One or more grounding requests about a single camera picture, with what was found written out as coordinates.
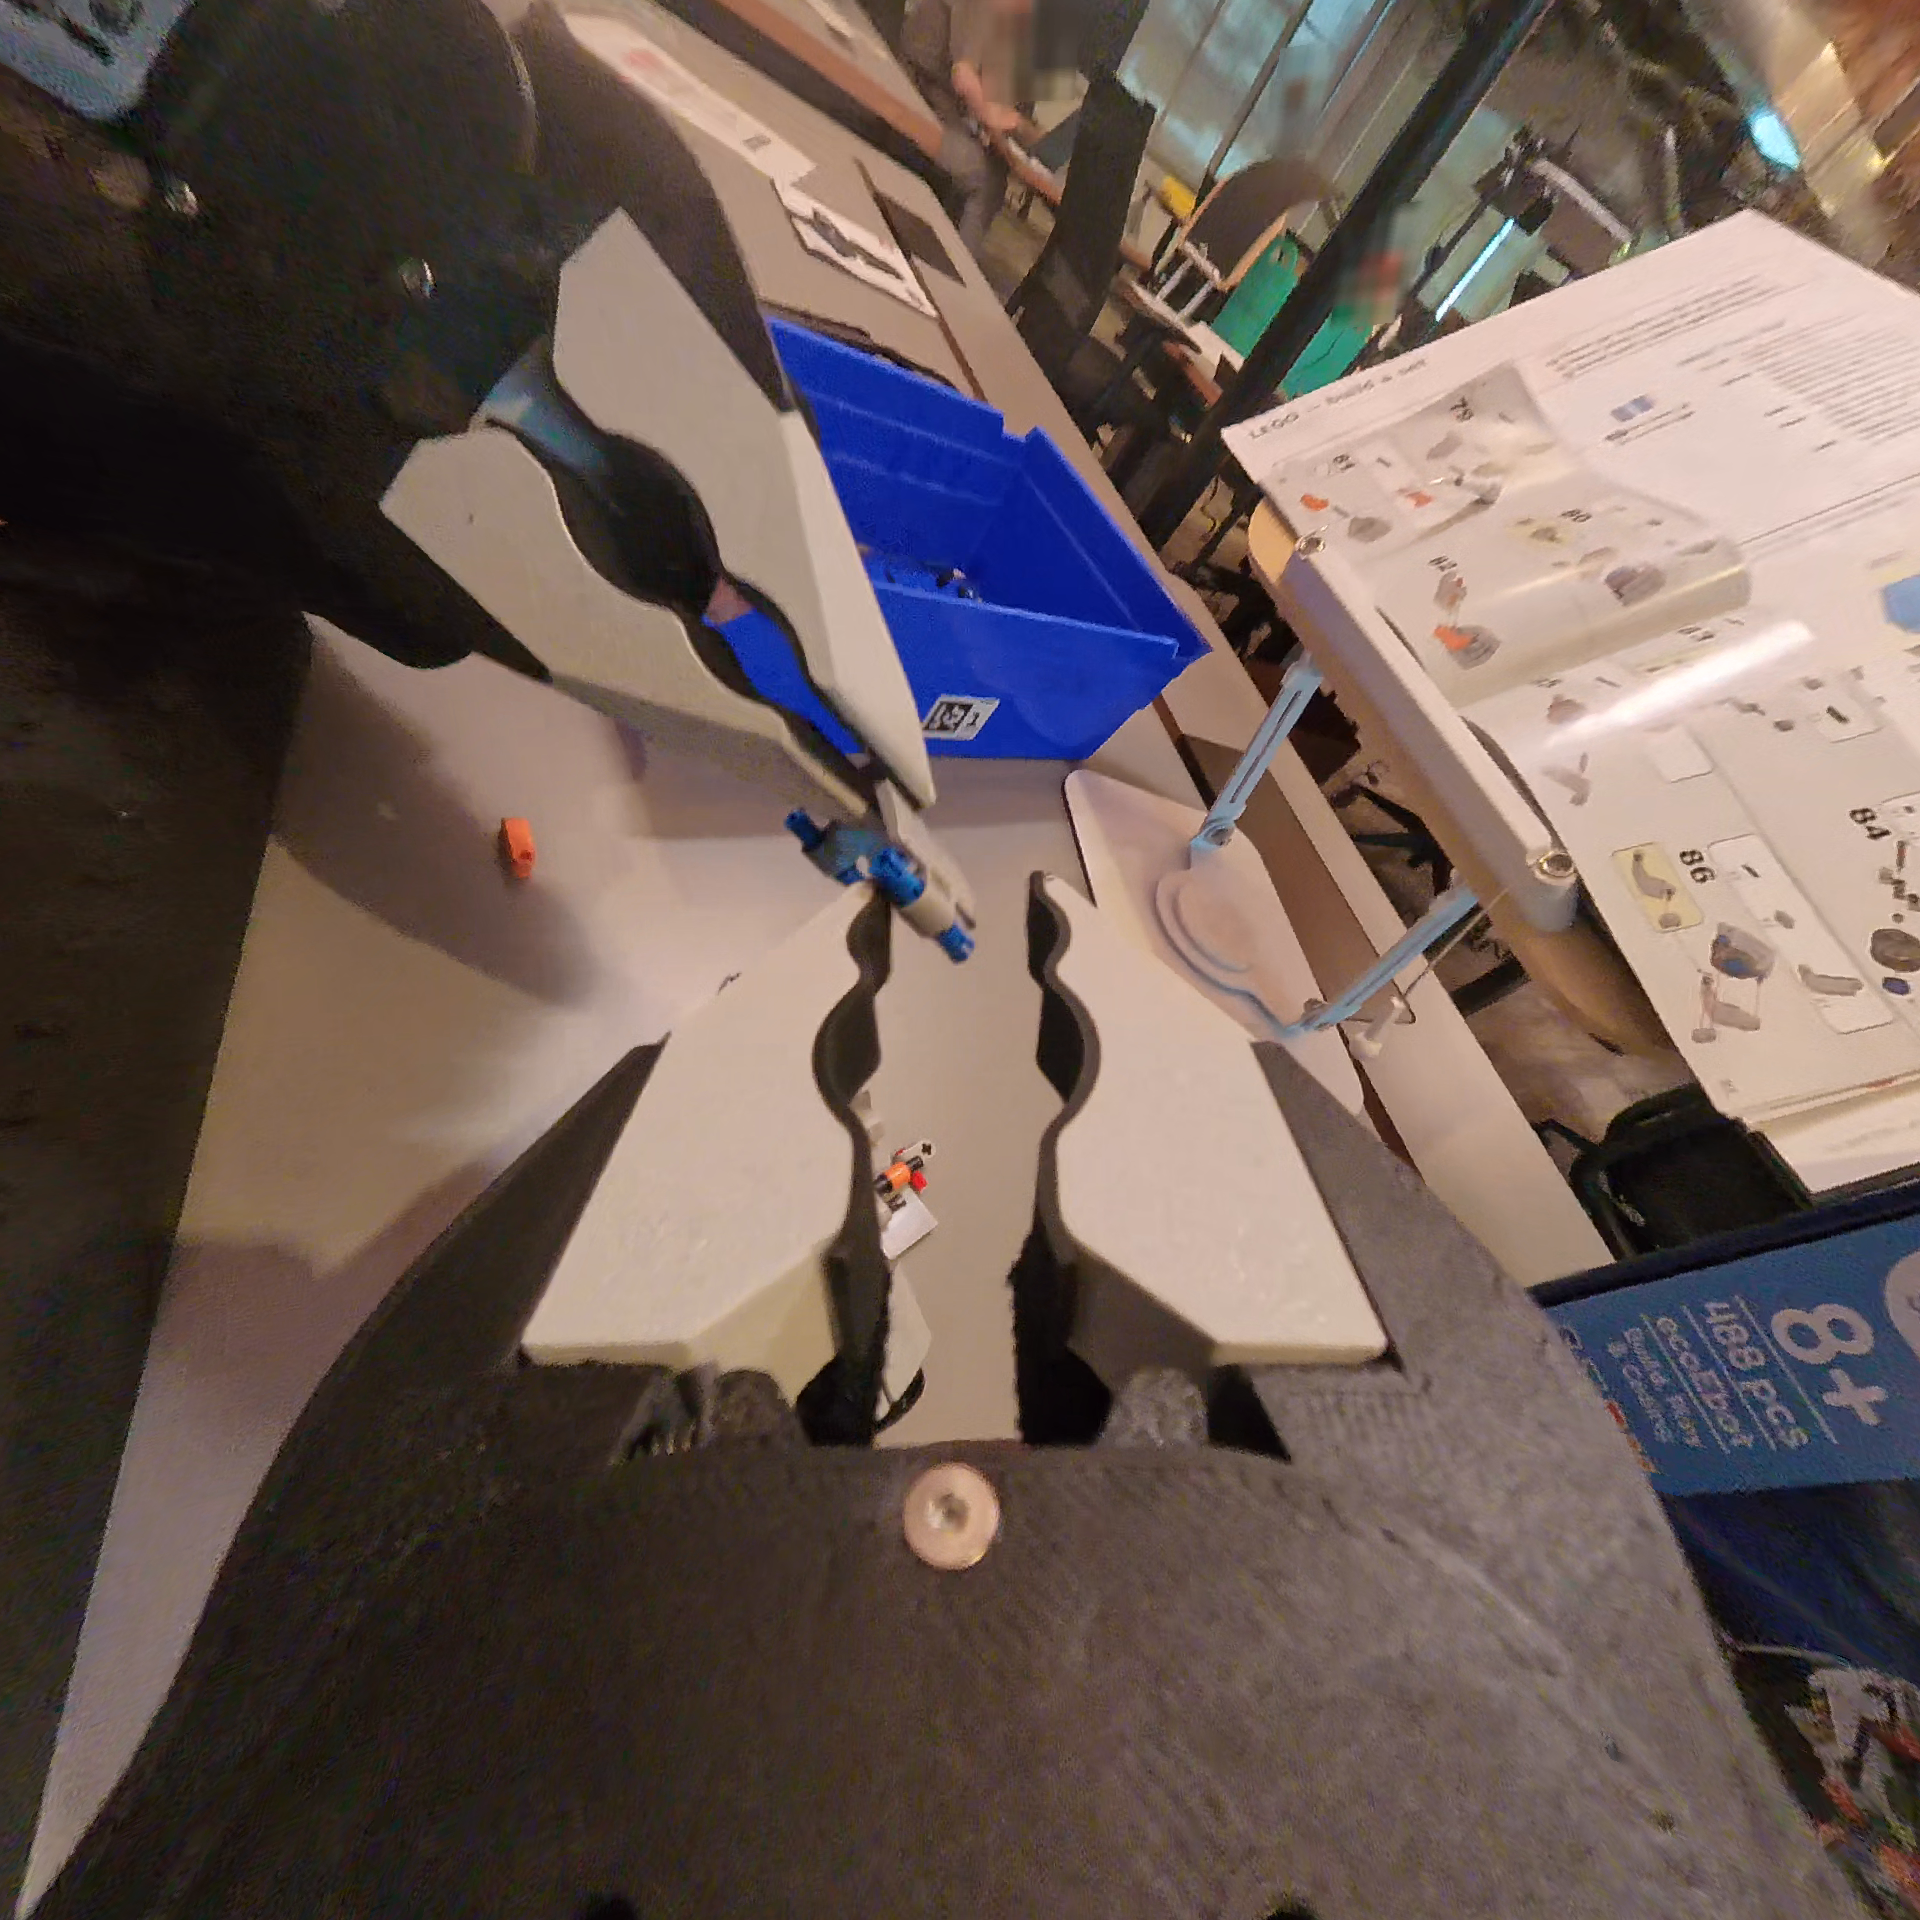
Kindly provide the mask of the grey panel with blue pins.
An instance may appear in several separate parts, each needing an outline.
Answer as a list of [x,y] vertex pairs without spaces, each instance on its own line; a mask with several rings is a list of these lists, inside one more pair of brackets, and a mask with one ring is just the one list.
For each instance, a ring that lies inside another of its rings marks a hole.
[[784,825],[820,872],[838,883],[868,883],[901,924],[953,965],[972,961],[978,913],[968,881],[919,814],[880,810],[861,821],[822,821],[792,808]]

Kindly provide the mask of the blue robot kit box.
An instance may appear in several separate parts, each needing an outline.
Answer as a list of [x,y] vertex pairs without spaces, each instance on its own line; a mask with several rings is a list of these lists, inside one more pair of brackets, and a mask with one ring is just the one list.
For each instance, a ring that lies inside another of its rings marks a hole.
[[1915,1186],[1536,1290],[1874,1915],[1918,1913]]

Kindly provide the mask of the small grey orange connector assembly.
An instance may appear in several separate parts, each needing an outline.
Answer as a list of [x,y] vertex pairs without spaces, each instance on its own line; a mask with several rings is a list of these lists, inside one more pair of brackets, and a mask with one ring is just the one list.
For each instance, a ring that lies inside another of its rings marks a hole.
[[899,1148],[874,1176],[880,1245],[889,1263],[899,1261],[938,1228],[938,1217],[924,1197],[935,1156],[938,1145],[921,1138]]

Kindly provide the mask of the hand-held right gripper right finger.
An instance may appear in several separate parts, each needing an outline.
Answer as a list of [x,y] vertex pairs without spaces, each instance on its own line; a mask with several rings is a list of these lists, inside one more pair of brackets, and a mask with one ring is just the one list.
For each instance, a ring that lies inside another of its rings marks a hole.
[[1291,1065],[1033,872],[1025,961],[1035,1068],[1059,1107],[1017,1257],[1017,1423],[1091,1445],[1141,1378],[1194,1391],[1235,1445],[1252,1376],[1364,1369],[1391,1340],[1298,1142]]

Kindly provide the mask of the blue plastic bin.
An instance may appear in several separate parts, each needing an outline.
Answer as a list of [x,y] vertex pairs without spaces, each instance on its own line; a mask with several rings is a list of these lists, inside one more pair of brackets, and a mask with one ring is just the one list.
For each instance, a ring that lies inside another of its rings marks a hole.
[[1089,760],[1204,656],[1157,565],[1052,437],[813,325],[767,329],[928,755]]

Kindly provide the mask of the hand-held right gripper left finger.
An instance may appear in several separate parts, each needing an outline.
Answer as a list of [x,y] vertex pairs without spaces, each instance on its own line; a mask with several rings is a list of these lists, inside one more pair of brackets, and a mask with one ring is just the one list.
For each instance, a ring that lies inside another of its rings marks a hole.
[[533,1363],[762,1372],[829,1439],[924,1391],[868,1109],[896,913],[838,890],[672,1031],[519,1337]]

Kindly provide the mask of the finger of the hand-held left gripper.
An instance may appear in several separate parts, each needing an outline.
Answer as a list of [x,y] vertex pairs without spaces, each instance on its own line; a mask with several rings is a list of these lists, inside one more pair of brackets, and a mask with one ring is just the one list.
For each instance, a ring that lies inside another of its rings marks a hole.
[[551,350],[593,427],[688,483],[717,574],[781,630],[814,702],[874,772],[928,808],[938,793],[910,686],[791,393],[762,388],[626,211],[565,261]]
[[583,552],[556,477],[509,430],[416,445],[382,514],[544,667],[551,686],[781,804],[863,821],[857,772],[806,747],[775,706],[704,659],[678,611],[614,584]]

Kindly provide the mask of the green chair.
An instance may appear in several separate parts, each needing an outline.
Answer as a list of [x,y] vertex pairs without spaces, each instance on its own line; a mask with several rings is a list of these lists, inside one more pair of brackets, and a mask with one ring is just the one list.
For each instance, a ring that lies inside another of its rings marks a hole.
[[[1316,261],[1343,208],[1319,168],[1265,156],[1219,181],[1188,238],[1217,278],[1208,323],[1241,357],[1261,340]],[[1340,296],[1284,376],[1284,396],[1316,393],[1351,373],[1375,331],[1364,305]]]

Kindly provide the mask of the white booklet stand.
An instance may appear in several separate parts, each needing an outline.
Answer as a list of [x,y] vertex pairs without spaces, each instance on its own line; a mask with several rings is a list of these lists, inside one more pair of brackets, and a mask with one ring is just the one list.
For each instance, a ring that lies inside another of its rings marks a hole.
[[[1665,1041],[1630,966],[1579,926],[1572,854],[1523,781],[1444,698],[1356,563],[1329,534],[1291,541],[1264,507],[1252,530],[1257,583],[1304,649],[1250,746],[1206,810],[1091,771],[1064,802],[1093,902],[1175,976],[1200,990],[1255,1041],[1289,1046],[1351,1109],[1361,1103],[1349,1038],[1361,1055],[1410,1021],[1420,963],[1490,913],[1523,972],[1597,1041],[1654,1054]],[[1314,972],[1284,911],[1247,820],[1258,784],[1314,693],[1329,690],[1364,738],[1383,746],[1453,879],[1380,958]]]

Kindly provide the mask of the instruction booklet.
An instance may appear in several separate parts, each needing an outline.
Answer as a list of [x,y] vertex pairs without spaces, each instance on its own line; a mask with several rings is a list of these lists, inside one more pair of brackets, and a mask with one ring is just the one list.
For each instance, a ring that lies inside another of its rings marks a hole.
[[1915,292],[1760,211],[1228,428],[1282,600],[1717,1109],[1915,1082]]

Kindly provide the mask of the black office chair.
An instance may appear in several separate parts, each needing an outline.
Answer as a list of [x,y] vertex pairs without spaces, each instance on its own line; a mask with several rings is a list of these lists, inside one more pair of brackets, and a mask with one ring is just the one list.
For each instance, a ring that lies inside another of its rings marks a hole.
[[1162,357],[1172,325],[1135,314],[1127,340],[1108,347],[1093,329],[1121,270],[1132,187],[1152,128],[1152,107],[1110,71],[1082,101],[1064,187],[1037,258],[1006,302],[1022,347],[1035,360],[1088,440],[1116,428],[1116,479],[1129,479],[1162,434],[1162,414],[1141,387]]

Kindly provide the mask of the black pole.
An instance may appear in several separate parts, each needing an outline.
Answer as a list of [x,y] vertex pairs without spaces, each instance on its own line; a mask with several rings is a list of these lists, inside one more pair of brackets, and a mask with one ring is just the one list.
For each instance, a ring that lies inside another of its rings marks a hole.
[[1394,133],[1233,381],[1198,419],[1180,460],[1141,510],[1139,522],[1155,550],[1165,547],[1224,468],[1225,428],[1273,405],[1284,376],[1321,323],[1341,300],[1364,287],[1386,253],[1394,219],[1426,184],[1542,13],[1546,2],[1486,2],[1469,17],[1452,57]]

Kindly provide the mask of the printed paper sheet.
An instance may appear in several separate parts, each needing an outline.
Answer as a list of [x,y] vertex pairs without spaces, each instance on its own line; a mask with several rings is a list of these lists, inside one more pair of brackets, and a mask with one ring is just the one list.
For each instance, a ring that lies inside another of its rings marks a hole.
[[572,35],[655,107],[707,133],[776,187],[796,187],[814,160],[728,101],[637,24],[600,13],[565,13]]
[[792,181],[775,181],[775,191],[803,253],[924,320],[939,318],[912,261],[890,236],[861,228]]

